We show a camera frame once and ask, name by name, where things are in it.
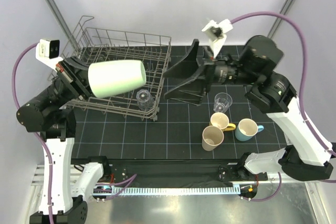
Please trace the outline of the large clear faceted glass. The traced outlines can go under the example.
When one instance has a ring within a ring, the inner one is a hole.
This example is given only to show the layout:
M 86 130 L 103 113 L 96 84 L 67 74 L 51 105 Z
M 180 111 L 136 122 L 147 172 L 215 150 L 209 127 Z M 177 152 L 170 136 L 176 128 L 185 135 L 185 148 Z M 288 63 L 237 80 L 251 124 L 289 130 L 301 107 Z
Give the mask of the large clear faceted glass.
M 136 101 L 142 111 L 148 111 L 154 106 L 154 98 L 146 89 L 141 89 L 136 93 Z

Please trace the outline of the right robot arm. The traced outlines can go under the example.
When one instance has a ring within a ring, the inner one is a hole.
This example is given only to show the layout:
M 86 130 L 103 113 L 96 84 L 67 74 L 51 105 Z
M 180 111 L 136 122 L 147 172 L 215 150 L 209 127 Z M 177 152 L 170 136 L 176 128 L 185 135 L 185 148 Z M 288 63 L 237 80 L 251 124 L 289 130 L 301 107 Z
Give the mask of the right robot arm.
M 245 94 L 249 102 L 290 140 L 290 145 L 278 151 L 244 153 L 235 167 L 237 176 L 249 180 L 259 173 L 283 172 L 302 182 L 329 179 L 335 144 L 311 131 L 312 123 L 300 111 L 296 90 L 285 76 L 275 72 L 284 55 L 276 44 L 265 36 L 253 36 L 238 60 L 230 55 L 214 59 L 207 51 L 201 61 L 197 60 L 198 46 L 198 40 L 194 40 L 186 55 L 164 73 L 166 78 L 181 80 L 164 97 L 199 105 L 213 84 L 249 86 Z

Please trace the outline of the small clear faceted glass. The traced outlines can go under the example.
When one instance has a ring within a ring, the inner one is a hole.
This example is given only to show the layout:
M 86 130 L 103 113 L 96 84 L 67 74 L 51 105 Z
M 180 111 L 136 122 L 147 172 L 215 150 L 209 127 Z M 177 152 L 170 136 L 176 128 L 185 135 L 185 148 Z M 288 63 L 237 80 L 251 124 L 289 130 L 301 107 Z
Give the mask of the small clear faceted glass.
M 217 95 L 215 95 L 214 98 L 213 110 L 214 112 L 225 113 L 232 105 L 232 103 L 232 97 L 228 93 L 218 93 Z

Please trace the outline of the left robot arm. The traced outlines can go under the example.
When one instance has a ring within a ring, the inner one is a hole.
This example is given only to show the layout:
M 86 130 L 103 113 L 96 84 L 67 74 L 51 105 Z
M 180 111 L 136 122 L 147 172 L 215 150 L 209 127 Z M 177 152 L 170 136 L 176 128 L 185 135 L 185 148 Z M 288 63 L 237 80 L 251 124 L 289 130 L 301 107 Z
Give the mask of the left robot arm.
M 46 61 L 57 77 L 39 95 L 22 105 L 17 119 L 27 132 L 36 133 L 44 149 L 44 184 L 38 211 L 30 223 L 85 223 L 88 199 L 95 185 L 106 182 L 111 169 L 105 156 L 91 156 L 78 180 L 70 184 L 71 154 L 76 135 L 73 109 L 68 101 L 92 95 L 87 64 L 77 57 Z

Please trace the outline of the yellow mug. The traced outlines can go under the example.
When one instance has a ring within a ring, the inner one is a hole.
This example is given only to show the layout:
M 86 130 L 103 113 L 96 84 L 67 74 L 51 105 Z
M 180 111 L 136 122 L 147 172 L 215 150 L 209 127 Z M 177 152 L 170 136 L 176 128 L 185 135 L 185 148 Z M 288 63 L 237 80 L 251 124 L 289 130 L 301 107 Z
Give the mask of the yellow mug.
M 233 131 L 236 129 L 236 125 L 233 123 L 230 123 L 228 116 L 222 112 L 214 113 L 210 118 L 209 125 L 215 126 L 223 132 Z

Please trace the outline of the light green cup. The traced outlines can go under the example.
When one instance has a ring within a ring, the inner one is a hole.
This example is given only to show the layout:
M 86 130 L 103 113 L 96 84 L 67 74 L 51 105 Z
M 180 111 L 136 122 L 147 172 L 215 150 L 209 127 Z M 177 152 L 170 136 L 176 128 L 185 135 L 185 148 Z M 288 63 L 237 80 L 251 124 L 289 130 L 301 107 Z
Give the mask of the light green cup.
M 104 61 L 89 66 L 88 81 L 96 98 L 106 98 L 144 86 L 146 73 L 140 60 Z

